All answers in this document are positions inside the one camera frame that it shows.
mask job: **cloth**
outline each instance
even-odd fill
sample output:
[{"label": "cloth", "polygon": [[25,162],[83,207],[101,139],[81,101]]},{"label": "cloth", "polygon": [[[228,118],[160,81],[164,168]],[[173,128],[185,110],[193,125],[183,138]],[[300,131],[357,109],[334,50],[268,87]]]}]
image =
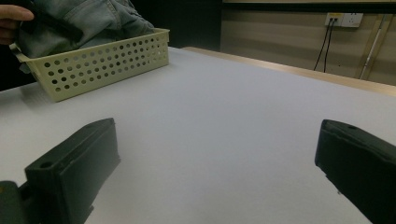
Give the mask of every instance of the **cloth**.
[{"label": "cloth", "polygon": [[73,41],[39,22],[31,34],[20,30],[17,40],[21,52],[29,58],[153,33],[153,25],[137,13],[129,0],[35,0],[35,6],[52,18],[74,25],[83,36]]}]

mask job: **table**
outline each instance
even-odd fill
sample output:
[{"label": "table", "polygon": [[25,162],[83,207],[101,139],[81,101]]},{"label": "table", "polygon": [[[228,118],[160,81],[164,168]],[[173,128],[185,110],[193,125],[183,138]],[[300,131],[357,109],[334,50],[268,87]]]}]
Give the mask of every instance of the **table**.
[{"label": "table", "polygon": [[60,103],[36,83],[0,92],[0,179],[22,184],[36,158],[114,118],[121,164],[86,223],[370,223],[315,166],[319,127],[395,145],[395,88],[169,50],[168,66]]}]

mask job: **yellow plastic basket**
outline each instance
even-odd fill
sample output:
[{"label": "yellow plastic basket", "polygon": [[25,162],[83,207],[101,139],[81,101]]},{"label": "yellow plastic basket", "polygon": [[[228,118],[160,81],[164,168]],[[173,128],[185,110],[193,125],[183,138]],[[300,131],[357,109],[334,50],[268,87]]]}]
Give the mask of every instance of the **yellow plastic basket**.
[{"label": "yellow plastic basket", "polygon": [[30,59],[11,46],[50,98],[59,102],[169,64],[169,30]]}]

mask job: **finger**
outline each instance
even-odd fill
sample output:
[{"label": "finger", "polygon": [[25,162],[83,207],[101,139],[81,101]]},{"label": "finger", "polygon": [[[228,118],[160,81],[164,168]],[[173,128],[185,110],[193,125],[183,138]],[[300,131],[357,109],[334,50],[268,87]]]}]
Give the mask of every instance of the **finger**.
[{"label": "finger", "polygon": [[0,45],[10,45],[14,43],[14,39],[0,38]]},{"label": "finger", "polygon": [[0,19],[0,28],[17,29],[19,22],[10,19]]},{"label": "finger", "polygon": [[24,7],[0,5],[0,19],[31,21],[34,17],[33,13]]},{"label": "finger", "polygon": [[13,39],[15,37],[15,30],[0,28],[0,38]]}]

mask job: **wall socket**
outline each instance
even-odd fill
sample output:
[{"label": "wall socket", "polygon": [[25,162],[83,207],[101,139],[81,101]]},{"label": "wall socket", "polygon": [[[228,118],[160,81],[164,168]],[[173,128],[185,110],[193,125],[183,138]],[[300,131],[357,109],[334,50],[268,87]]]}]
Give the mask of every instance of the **wall socket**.
[{"label": "wall socket", "polygon": [[326,26],[332,25],[332,22],[330,22],[330,19],[333,19],[333,20],[336,20],[334,22],[334,26],[341,26],[341,23],[343,22],[343,18],[344,18],[344,13],[329,12],[329,13],[327,13],[326,21],[324,22],[324,24]]},{"label": "wall socket", "polygon": [[345,13],[341,26],[343,27],[359,27],[361,25],[363,13]]}]

